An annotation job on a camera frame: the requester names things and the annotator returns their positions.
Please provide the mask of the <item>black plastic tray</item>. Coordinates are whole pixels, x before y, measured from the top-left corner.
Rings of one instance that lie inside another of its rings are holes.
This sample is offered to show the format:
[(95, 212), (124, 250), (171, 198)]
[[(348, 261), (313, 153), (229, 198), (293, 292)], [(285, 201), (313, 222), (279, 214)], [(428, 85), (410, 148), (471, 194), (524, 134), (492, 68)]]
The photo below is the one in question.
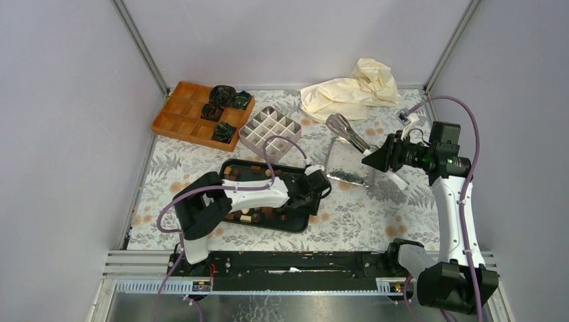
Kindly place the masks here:
[[(238, 182), (268, 180), (270, 175), (266, 173), (267, 170), (268, 167), (265, 163), (233, 158), (222, 164), (219, 177)], [(318, 198), (296, 209), (283, 205), (279, 208), (256, 207), (247, 213), (234, 211), (226, 215), (224, 221), (238, 225), (301, 233), (308, 227), (309, 218), (317, 214), (320, 202), (321, 199)]]

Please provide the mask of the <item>metal serving tongs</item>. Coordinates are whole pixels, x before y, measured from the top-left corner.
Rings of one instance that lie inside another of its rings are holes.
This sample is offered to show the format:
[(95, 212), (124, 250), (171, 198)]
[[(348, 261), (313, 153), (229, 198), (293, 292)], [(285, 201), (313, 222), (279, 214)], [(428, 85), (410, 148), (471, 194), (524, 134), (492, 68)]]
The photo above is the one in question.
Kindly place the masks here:
[[(352, 129), (349, 121), (341, 113), (329, 115), (325, 124), (333, 133), (347, 140), (363, 156), (371, 155), (372, 147)], [(385, 175), (401, 190), (409, 186), (407, 180), (391, 170), (385, 172)]]

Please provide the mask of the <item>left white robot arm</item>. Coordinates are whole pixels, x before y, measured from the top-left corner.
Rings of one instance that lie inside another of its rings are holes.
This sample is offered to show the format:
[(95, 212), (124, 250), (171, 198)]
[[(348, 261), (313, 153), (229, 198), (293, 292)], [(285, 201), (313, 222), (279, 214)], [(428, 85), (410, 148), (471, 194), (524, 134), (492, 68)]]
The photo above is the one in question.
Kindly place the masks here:
[(172, 207), (180, 225), (183, 268), (198, 276), (208, 267), (207, 236), (229, 213), (263, 207), (297, 209), (326, 197), (330, 190), (322, 169), (314, 166), (300, 175), (285, 173), (257, 181), (220, 179), (218, 173), (208, 172), (164, 210)]

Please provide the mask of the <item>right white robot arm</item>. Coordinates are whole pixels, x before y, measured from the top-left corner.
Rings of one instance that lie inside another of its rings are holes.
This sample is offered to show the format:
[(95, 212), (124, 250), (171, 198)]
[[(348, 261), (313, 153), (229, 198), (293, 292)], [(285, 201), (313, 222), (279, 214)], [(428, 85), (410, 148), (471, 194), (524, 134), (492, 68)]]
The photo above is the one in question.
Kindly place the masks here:
[(476, 315), (499, 286), (497, 272), (487, 269), (472, 218), (472, 163), (459, 155), (460, 126), (435, 121), (429, 140), (413, 143), (399, 130), (387, 136), (362, 163), (396, 177), (403, 166), (423, 170), (435, 197), (439, 218), (439, 258), (428, 256), (418, 241), (397, 238), (389, 245), (385, 268), (393, 276), (408, 272), (415, 279), (420, 305)]

